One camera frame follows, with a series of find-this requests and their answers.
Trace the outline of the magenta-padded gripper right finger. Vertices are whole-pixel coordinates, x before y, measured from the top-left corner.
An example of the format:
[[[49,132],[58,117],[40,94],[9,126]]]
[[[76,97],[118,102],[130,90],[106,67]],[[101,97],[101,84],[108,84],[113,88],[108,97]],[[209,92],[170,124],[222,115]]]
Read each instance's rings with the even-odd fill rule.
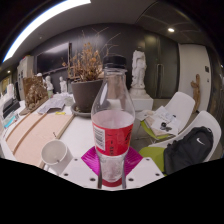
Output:
[[[163,173],[150,157],[142,157],[135,149],[129,148],[122,176],[124,189],[140,188],[163,177]]]

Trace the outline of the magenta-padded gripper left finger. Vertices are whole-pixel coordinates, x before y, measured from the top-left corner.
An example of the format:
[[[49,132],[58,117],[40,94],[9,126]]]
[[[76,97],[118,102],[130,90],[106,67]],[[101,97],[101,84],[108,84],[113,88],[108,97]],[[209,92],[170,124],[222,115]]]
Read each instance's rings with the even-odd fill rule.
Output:
[[[75,157],[62,172],[61,177],[84,188],[99,189],[100,161],[95,147],[81,157]]]

